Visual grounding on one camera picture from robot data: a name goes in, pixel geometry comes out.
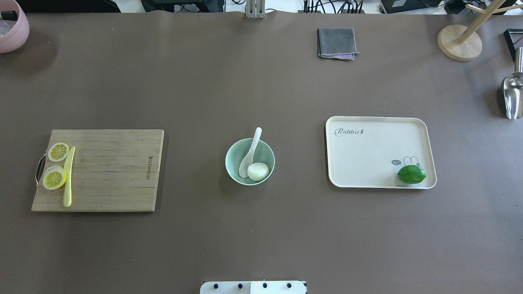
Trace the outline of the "white ceramic spoon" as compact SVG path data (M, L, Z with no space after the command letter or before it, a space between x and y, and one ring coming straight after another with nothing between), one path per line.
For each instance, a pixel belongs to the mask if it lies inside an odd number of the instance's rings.
M254 136L253 136L253 139L252 139L252 142L251 142L251 145L250 145L250 149L246 153L246 156L241 161L241 164L239 166L239 171L238 171L239 172L239 176L241 178L247 178L248 177L247 170L248 170L248 167L253 164L253 158L254 158L255 150L256 150L256 147L258 145L258 142L259 142L259 139L260 139L262 131L263 131L262 128L260 128L260 127L256 128Z

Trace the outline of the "white steamed bun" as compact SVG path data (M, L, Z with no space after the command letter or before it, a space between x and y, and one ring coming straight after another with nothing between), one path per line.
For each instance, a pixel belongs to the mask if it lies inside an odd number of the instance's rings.
M247 168L247 177L261 182L269 175L269 167L265 163L253 163Z

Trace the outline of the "light green ceramic bowl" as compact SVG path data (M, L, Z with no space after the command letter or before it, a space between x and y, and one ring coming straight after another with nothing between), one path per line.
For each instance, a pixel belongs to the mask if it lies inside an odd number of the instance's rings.
M259 182L256 182L250 178L241 178L239 175L239 167L243 158L245 158L247 152L250 149L252 140L253 138L246 138L235 142L230 147L230 149L228 149L225 157L225 166L230 178L232 178L235 182L246 186L254 186L265 182L272 175L276 164L276 158L271 147L269 147L269 145L267 145L267 143L264 141L259 140L254 152L253 162L266 164L268 166L269 173L265 179Z

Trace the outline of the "pink bowl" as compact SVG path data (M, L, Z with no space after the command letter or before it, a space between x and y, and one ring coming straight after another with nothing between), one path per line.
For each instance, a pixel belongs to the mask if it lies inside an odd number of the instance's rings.
M18 15L18 20L13 27L1 36L0 39L0 53L8 53L15 51L26 43L30 28L25 12L15 0L2 0L0 2L1 11L15 11Z

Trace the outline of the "cream rabbit tray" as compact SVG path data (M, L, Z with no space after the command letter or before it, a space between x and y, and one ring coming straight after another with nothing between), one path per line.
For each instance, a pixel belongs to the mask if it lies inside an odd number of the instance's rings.
M427 126L418 118L332 116L325 124L327 170L341 188L430 189L437 182ZM402 182L398 171L419 165L426 178Z

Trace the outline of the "grey folded cloth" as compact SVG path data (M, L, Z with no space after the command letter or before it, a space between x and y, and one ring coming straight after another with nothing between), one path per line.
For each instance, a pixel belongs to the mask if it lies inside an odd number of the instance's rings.
M320 27L317 30L317 55L320 58L353 61L359 51L351 27Z

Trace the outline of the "wooden cutting board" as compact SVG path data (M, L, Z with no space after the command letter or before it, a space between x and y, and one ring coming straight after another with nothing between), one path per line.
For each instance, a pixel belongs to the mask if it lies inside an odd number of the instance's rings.
M159 185L164 131L161 129L54 129L48 146L74 147L72 204L64 187L38 183L34 212L153 212Z

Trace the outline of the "green lime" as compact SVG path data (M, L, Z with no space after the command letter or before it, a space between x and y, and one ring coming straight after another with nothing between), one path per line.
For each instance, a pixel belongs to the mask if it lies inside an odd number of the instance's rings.
M403 166L397 173L398 178L407 184L418 184L425 180L426 172L420 165Z

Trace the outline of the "yellow plastic knife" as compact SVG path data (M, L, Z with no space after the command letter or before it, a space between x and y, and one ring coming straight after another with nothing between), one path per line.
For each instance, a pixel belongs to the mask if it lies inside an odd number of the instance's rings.
M72 204L72 165L74 160L76 147L71 147L69 154L65 159L63 166L64 171L67 173L67 180L64 183L64 194L63 194L63 207L68 208Z

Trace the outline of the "single lemon slice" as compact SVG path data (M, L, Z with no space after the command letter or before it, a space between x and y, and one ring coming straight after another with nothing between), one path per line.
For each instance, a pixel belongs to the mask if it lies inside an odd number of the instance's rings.
M52 162L60 162L67 158L70 151L69 145L64 142L57 142L47 151L47 158Z

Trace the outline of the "lemon slice stack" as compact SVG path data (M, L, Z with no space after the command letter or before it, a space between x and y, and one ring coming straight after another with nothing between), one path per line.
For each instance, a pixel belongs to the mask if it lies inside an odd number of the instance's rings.
M56 190L66 183L68 172L62 166L54 165L46 169L42 177L45 189Z

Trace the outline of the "wooden mug tree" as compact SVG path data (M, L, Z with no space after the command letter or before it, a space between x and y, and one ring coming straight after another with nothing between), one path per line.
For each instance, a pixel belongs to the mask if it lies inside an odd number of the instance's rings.
M439 31L437 44L441 51L456 61L467 62L477 58L482 51L482 41L476 33L478 28L495 13L523 7L523 5L513 5L500 8L504 2L504 0L494 0L486 9L467 4L466 8L469 8L471 11L476 11L479 13L479 16L468 27L453 24Z

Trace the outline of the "metal scoop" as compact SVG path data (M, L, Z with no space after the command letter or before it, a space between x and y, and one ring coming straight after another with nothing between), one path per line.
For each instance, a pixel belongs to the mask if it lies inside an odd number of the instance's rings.
M508 119L523 117L523 49L515 51L515 71L502 81L505 99L506 116Z

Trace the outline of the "wine glass rack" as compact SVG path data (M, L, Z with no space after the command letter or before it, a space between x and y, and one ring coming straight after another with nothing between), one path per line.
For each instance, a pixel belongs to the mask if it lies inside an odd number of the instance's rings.
M503 33L507 47L511 54L512 60L515 61L516 57L516 48L521 47L518 45L523 39L523 29L511 29L508 28Z

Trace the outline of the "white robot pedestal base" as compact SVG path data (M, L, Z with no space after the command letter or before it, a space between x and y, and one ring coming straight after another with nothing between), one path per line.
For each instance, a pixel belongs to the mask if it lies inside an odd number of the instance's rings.
M305 281L207 281L200 294L307 294Z

